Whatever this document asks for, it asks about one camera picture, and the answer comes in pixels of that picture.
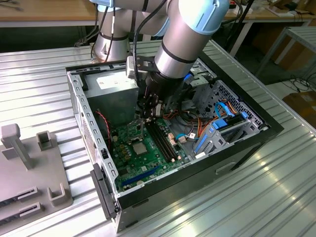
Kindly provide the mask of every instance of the motherboard chip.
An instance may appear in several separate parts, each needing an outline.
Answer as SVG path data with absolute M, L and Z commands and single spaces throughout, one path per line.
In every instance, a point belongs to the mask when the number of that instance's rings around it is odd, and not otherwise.
M 143 155 L 146 154 L 148 151 L 146 149 L 146 146 L 144 145 L 144 143 L 139 142 L 133 145 L 133 149 L 134 152 L 139 156 L 139 155 Z
M 121 170 L 118 171 L 118 174 L 122 176 L 122 175 L 128 174 L 128 171 L 127 171 L 126 168 L 125 169 L 121 169 Z

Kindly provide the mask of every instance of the cardboard box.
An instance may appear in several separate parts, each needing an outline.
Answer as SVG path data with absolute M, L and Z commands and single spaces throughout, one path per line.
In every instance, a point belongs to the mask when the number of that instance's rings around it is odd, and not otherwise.
M 285 96 L 283 101 L 310 125 L 316 128 L 316 92 L 308 91 Z
M 299 0 L 299 2 L 297 3 L 296 9 L 305 10 L 305 8 L 309 2 L 310 2 L 310 0 Z

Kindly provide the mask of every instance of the blue latch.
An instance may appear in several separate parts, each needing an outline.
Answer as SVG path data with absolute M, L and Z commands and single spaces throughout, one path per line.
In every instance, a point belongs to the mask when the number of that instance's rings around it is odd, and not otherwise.
M 246 112 L 241 112 L 241 116 L 246 119 L 249 117 L 249 115 Z
M 227 123 L 226 123 L 223 119 L 218 119 L 218 120 L 214 121 L 214 122 L 212 123 L 212 125 L 213 125 L 213 127 L 214 127 L 216 130 L 218 130 L 218 129 L 220 129 L 221 127 L 226 126 Z

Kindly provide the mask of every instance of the blue connector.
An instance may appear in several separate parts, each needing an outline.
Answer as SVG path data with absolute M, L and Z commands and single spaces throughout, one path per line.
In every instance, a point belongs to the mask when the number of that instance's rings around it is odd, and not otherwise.
M 246 113 L 246 112 L 241 112 L 241 116 L 244 118 L 244 119 L 247 119 L 249 117 L 249 115 Z
M 218 130 L 221 127 L 225 127 L 227 123 L 223 119 L 218 119 L 212 123 L 213 127 Z
M 232 117 L 235 116 L 235 115 L 232 114 L 232 112 L 229 110 L 229 108 L 227 107 L 227 105 L 225 105 L 223 102 L 217 102 L 217 103 L 215 104 L 215 113 L 217 114 L 217 116 L 218 116 L 219 118 L 221 117 L 221 114 L 219 113 L 218 108 L 217 108 L 217 106 L 219 106 L 219 105 L 223 107 L 223 109 L 225 110 L 225 112 L 227 113 L 227 115 L 230 115 L 230 116 L 232 116 Z

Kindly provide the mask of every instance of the wire bundle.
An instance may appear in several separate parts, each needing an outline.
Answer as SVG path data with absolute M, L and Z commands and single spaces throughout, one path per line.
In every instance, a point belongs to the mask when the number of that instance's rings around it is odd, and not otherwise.
M 300 79 L 300 78 L 297 78 L 295 75 L 291 75 L 291 78 L 288 79 L 288 80 L 283 80 L 281 81 L 282 84 L 284 84 L 286 87 L 300 93 L 302 91 L 309 91 L 309 90 L 313 90 L 315 91 L 315 88 L 316 88 L 316 85 L 314 82 L 312 82 L 311 80 L 313 79 L 312 76 L 315 75 L 316 73 L 313 73 L 311 74 L 306 80 L 304 79 Z M 289 81 L 291 82 L 291 84 L 295 87 L 295 89 L 291 86 L 288 86 L 287 84 L 284 83 L 284 81 Z M 306 88 L 301 88 L 301 87 L 298 87 L 297 84 L 300 84 Z
M 111 138 L 110 138 L 110 128 L 109 128 L 109 124 L 107 119 L 103 116 L 103 114 L 101 114 L 99 111 L 95 112 L 96 114 L 98 114 L 101 118 L 103 118 L 105 124 L 107 125 L 107 130 L 108 130 L 108 139 L 109 139 L 109 149 L 110 149 L 110 145 L 111 145 Z

